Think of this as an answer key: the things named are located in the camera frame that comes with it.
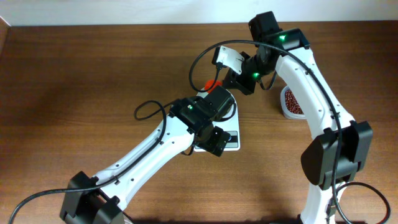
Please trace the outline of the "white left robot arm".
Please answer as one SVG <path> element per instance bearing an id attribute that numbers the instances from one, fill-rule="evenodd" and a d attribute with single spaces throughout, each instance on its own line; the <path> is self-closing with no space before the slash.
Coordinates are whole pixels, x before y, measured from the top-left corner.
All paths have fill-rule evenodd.
<path id="1" fill-rule="evenodd" d="M 124 210 L 136 192 L 169 160 L 190 146 L 222 155 L 230 133 L 216 123 L 236 110 L 232 94 L 221 86 L 205 96 L 176 100 L 159 126 L 132 151 L 88 177 L 77 173 L 65 194 L 60 218 L 67 224 L 132 223 Z"/>

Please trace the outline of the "red measuring scoop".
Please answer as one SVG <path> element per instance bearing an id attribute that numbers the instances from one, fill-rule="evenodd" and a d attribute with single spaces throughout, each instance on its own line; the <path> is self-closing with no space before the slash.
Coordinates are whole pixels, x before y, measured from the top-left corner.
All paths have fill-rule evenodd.
<path id="1" fill-rule="evenodd" d="M 206 90 L 207 93 L 211 93 L 217 86 L 221 85 L 221 81 L 208 80 L 203 89 Z"/>

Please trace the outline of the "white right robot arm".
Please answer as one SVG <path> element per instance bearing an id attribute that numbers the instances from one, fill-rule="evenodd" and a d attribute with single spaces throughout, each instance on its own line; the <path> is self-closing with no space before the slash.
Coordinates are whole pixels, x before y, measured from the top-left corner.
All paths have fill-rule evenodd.
<path id="1" fill-rule="evenodd" d="M 257 47 L 254 56 L 224 45 L 214 54 L 215 64 L 229 68 L 223 85 L 250 95 L 255 84 L 271 72 L 285 81 L 301 107 L 313 139 L 301 155 L 302 169 L 310 185 L 300 221 L 335 223 L 335 215 L 343 213 L 342 193 L 356 185 L 354 178 L 364 168 L 373 131 L 368 122 L 356 122 L 338 101 L 300 29 L 282 30 L 273 12 L 265 12 L 249 21 L 249 30 L 249 43 Z"/>

